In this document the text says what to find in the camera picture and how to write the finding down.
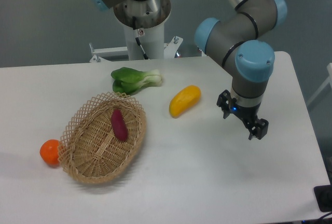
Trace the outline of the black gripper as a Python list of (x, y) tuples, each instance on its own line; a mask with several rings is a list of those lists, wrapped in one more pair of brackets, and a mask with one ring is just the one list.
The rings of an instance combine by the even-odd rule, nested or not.
[(250, 133), (249, 140), (254, 137), (261, 140), (267, 134), (269, 122), (257, 116), (261, 105), (260, 98), (231, 97), (230, 92), (225, 90), (218, 96), (216, 105), (221, 108), (224, 119), (233, 114), (244, 123)]

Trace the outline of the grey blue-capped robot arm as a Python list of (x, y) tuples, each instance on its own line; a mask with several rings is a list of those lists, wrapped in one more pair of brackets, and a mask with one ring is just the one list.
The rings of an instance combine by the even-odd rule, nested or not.
[[(101, 11), (113, 9), (126, 30), (131, 60), (164, 56), (163, 28), (171, 12), (170, 0), (92, 0)], [(230, 90), (222, 92), (217, 105), (225, 117), (235, 115), (250, 137), (263, 138), (268, 121), (257, 116), (273, 72), (274, 51), (259, 41), (264, 33), (282, 24), (287, 16), (284, 0), (229, 0), (236, 15), (227, 22), (205, 19), (196, 29), (195, 44), (231, 77)]]

